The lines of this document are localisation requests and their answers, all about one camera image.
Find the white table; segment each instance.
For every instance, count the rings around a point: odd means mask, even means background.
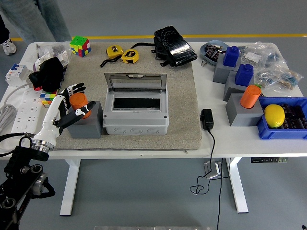
[[[226,102],[223,101],[224,85],[212,82],[214,66],[201,66],[200,47],[205,43],[189,43],[199,58],[192,62],[195,79],[199,113],[204,108],[212,109],[214,127],[212,133],[216,140],[213,158],[226,158],[229,167],[230,180],[233,188],[238,213],[248,212],[245,195],[237,168],[242,157],[300,157],[307,156],[307,141],[293,140],[260,140],[258,129],[252,127],[230,127],[226,113]],[[230,46],[241,46],[244,43],[228,43]],[[20,64],[32,69],[36,58],[36,43],[28,46]],[[8,87],[4,99],[13,90]],[[23,90],[15,93],[8,103],[19,106]],[[301,97],[298,87],[293,96]],[[3,133],[9,133],[12,126],[8,126]],[[18,140],[5,141],[4,147],[12,148]],[[49,152],[49,159],[65,159],[69,164],[69,172],[62,202],[60,215],[70,215],[74,192],[77,184],[81,159],[148,159],[148,158],[208,158],[212,150],[212,138],[207,131],[202,131],[201,147],[198,150],[172,151],[143,151],[143,150],[57,150]]]

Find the lemon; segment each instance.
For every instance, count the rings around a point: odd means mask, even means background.
[[[277,128],[284,122],[284,110],[280,105],[270,104],[264,109],[264,117],[271,128]]]

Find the sneaker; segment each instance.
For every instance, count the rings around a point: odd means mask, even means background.
[[[5,42],[3,42],[1,45],[6,55],[12,55],[17,50],[16,46],[14,45],[14,43],[11,41],[10,38]]]

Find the tape measure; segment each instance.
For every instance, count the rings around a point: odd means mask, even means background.
[[[139,60],[139,53],[135,49],[128,49],[121,56],[124,63],[133,64]]]
[[[103,67],[108,62],[116,62],[120,58],[123,63],[133,64],[139,60],[139,52],[135,49],[128,49],[125,52],[123,51],[121,46],[109,46],[106,49],[106,54],[109,59],[104,60],[100,67]]]
[[[115,46],[109,46],[106,49],[106,54],[109,57],[109,59],[114,59],[116,58],[118,55],[123,55],[124,51],[123,48],[121,46],[115,45]]]

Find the rubik's cube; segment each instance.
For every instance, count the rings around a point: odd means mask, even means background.
[[[91,51],[90,42],[86,37],[75,36],[70,47],[72,52],[80,57],[84,57]]]
[[[58,95],[58,93],[59,93],[59,89],[55,90],[54,92],[42,91],[39,96],[39,99],[45,108],[49,108],[53,99]]]

